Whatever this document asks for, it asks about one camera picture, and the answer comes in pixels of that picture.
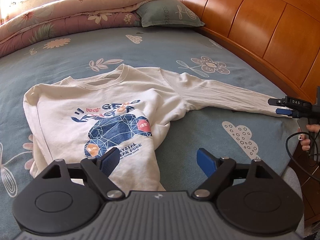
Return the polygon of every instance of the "metal screw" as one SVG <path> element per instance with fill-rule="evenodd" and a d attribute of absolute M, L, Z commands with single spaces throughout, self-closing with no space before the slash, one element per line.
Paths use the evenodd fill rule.
<path fill-rule="evenodd" d="M 194 194 L 196 197 L 209 197 L 210 191 L 206 189 L 197 189 Z"/>
<path fill-rule="evenodd" d="M 122 191 L 117 190 L 117 189 L 115 189 L 115 190 L 110 190 L 110 191 L 108 191 L 108 193 L 107 193 L 107 196 L 108 196 L 109 198 L 121 198 L 122 195 L 123 195 Z"/>

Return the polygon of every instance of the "flower pattern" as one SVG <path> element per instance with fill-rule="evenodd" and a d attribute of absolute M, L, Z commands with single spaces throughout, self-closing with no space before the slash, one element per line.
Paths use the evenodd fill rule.
<path fill-rule="evenodd" d="M 107 15 L 112 15 L 112 13 L 99 13 L 97 15 L 91 15 L 88 17 L 88 20 L 94 20 L 96 24 L 99 24 L 101 19 L 104 19 L 105 21 L 108 20 Z"/>
<path fill-rule="evenodd" d="M 28 150 L 30 153 L 32 153 L 32 158 L 30 159 L 30 160 L 28 160 L 28 161 L 26 161 L 26 163 L 24 164 L 24 168 L 26 169 L 26 170 L 30 170 L 31 169 L 31 166 L 32 166 L 32 164 L 33 164 L 33 162 L 34 162 L 34 158 L 33 158 L 33 135 L 32 134 L 30 134 L 29 135 L 29 137 L 28 137 L 28 139 L 31 141 L 31 143 L 24 143 L 23 145 L 22 145 L 22 147 L 24 148 L 24 149 L 26 149 L 26 150 Z"/>
<path fill-rule="evenodd" d="M 33 12 L 27 12 L 27 13 L 25 13 L 24 15 L 22 15 L 22 18 L 23 18 L 25 21 L 30 20 L 32 17 L 33 17 Z"/>
<path fill-rule="evenodd" d="M 226 68 L 227 66 L 223 62 L 214 62 L 212 59 L 206 56 L 202 56 L 201 59 L 192 58 L 191 60 L 196 64 L 200 64 L 201 69 L 206 73 L 213 73 L 215 71 L 218 71 L 221 74 L 230 74 L 230 70 Z"/>
<path fill-rule="evenodd" d="M 32 134 L 29 135 L 29 140 L 32 141 Z M 10 160 L 8 160 L 6 163 L 2 163 L 2 157 L 3 157 L 3 144 L 0 142 L 0 174 L 1 174 L 1 180 L 4 185 L 5 190 L 7 191 L 8 195 L 10 197 L 15 197 L 18 194 L 18 185 L 17 181 L 14 178 L 12 172 L 6 167 L 7 164 L 9 164 L 13 159 L 17 158 L 18 156 L 25 154 L 25 153 L 32 153 L 33 154 L 33 143 L 24 143 L 23 148 L 25 148 L 26 152 L 19 153 L 15 156 L 13 156 Z M 26 170 L 30 170 L 31 165 L 33 163 L 33 158 L 28 160 L 24 167 Z"/>
<path fill-rule="evenodd" d="M 121 63 L 122 61 L 123 61 L 123 59 L 109 59 L 109 60 L 106 60 L 103 62 L 103 58 L 100 58 L 96 62 L 91 60 L 89 62 L 89 67 L 87 67 L 87 68 L 91 68 L 93 71 L 99 72 L 100 69 L 107 69 L 108 64 L 117 64 L 117 63 Z"/>
<path fill-rule="evenodd" d="M 124 17 L 124 21 L 126 22 L 126 24 L 128 24 L 128 23 L 130 23 L 130 25 L 132 24 L 131 23 L 131 17 L 132 17 L 132 15 L 130 15 L 130 14 L 127 14 L 125 17 Z"/>
<path fill-rule="evenodd" d="M 54 47 L 58 48 L 60 46 L 66 45 L 71 41 L 69 38 L 58 39 L 54 41 L 49 41 L 47 44 L 44 45 L 44 49 L 53 49 Z"/>

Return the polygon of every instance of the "wooden headboard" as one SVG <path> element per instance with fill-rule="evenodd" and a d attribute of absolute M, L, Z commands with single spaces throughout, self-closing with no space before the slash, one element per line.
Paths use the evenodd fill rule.
<path fill-rule="evenodd" d="M 199 33 L 217 41 L 287 95 L 316 101 L 320 0 L 180 0 Z"/>

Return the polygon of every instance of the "bed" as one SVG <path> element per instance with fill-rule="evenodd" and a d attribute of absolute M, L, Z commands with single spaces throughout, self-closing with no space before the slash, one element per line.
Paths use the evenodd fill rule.
<path fill-rule="evenodd" d="M 125 63 L 187 72 L 271 97 L 287 94 L 315 101 L 320 74 L 320 0 L 180 1 L 205 26 L 143 28 L 139 16 L 132 12 L 105 15 L 115 24 L 96 27 L 94 22 L 100 24 L 101 14 L 83 14 L 79 17 L 85 17 L 90 25 L 78 25 L 77 30 L 62 25 L 67 35 L 51 32 L 49 27 L 44 38 L 39 37 L 41 31 L 33 35 L 30 46 L 16 47 L 14 41 L 0 48 L 2 56 L 6 55 L 0 58 L 2 239 L 11 239 L 19 232 L 11 214 L 12 201 L 32 179 L 28 170 L 33 163 L 33 137 L 22 99 L 36 84 L 52 84 L 68 76 L 94 76 Z M 29 38 L 21 35 L 17 39 L 23 43 Z M 217 62 L 228 74 L 204 71 L 206 63 Z M 259 146 L 256 152 L 242 150 L 230 128 L 245 128 L 248 140 Z M 289 157 L 284 147 L 285 139 L 297 128 L 295 120 L 285 117 L 214 107 L 190 111 L 171 122 L 166 139 L 156 149 L 161 184 L 166 190 L 189 192 L 201 184 L 206 177 L 196 164 L 196 150 L 203 147 L 216 157 L 227 155 L 241 163 L 262 158 L 278 174 L 286 170 L 286 181 L 300 191 L 294 172 L 286 168 Z M 292 140 L 292 152 L 296 145 Z"/>

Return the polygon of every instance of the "pillow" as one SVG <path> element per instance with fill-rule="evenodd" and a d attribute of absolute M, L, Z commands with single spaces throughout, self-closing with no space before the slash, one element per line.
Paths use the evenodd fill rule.
<path fill-rule="evenodd" d="M 155 0 L 141 5 L 137 10 L 142 27 L 160 25 L 167 27 L 203 26 L 199 17 L 178 0 Z"/>

